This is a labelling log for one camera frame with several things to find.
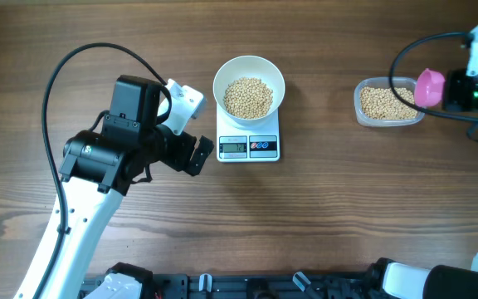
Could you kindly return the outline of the pink plastic scoop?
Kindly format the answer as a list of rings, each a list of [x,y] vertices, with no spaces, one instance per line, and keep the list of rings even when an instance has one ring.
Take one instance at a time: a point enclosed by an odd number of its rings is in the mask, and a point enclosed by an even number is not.
[[[417,78],[414,90],[415,104],[433,107],[441,103],[446,78],[438,71],[426,68]]]

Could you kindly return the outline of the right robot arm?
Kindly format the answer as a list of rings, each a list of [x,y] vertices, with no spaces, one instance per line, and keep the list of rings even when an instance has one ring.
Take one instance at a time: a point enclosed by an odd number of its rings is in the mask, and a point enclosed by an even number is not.
[[[422,108],[441,104],[448,112],[478,112],[478,74],[460,69],[444,76],[426,69],[417,79],[414,96]],[[369,274],[369,288],[386,297],[478,298],[478,249],[467,269],[421,268],[383,259],[373,264]]]

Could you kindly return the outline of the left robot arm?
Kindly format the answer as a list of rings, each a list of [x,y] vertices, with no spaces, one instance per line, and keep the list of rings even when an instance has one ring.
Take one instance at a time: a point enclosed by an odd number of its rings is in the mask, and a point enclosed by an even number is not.
[[[102,129],[82,130],[63,149],[64,203],[55,203],[46,231],[18,288],[18,298],[75,297],[100,236],[149,166],[162,162],[191,176],[200,174],[213,142],[184,132],[207,100],[190,86],[120,76]]]

